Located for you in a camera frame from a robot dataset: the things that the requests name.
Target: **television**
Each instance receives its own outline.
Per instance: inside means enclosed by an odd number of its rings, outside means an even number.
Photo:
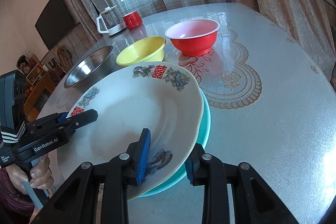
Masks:
[[[49,0],[35,24],[36,30],[49,50],[74,26],[75,22],[62,0]]]

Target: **yellow bowl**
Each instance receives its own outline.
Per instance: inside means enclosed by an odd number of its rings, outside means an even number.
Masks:
[[[117,64],[127,67],[141,62],[162,61],[166,40],[163,37],[147,37],[125,48],[117,56]]]

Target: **silver screw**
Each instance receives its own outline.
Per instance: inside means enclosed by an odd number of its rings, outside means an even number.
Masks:
[[[204,160],[211,160],[212,156],[210,154],[203,154],[202,155],[202,159],[204,159]]]
[[[122,154],[120,154],[119,158],[120,158],[121,160],[127,160],[127,159],[129,158],[129,154],[127,154],[127,153],[122,153]]]
[[[89,163],[88,161],[83,162],[83,163],[81,164],[81,168],[82,168],[82,169],[88,169],[88,168],[90,168],[90,166],[91,166],[91,163]]]
[[[249,170],[250,169],[250,165],[246,162],[243,162],[240,164],[240,168],[243,170]]]

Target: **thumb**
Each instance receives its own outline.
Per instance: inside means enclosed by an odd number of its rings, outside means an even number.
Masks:
[[[26,173],[16,164],[12,164],[6,167],[6,171],[9,176],[21,181],[21,182],[28,182],[28,176]]]

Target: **red plastic bowl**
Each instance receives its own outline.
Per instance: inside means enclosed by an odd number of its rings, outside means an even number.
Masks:
[[[220,24],[211,19],[192,19],[171,26],[165,36],[184,55],[199,56],[211,50],[219,27]]]

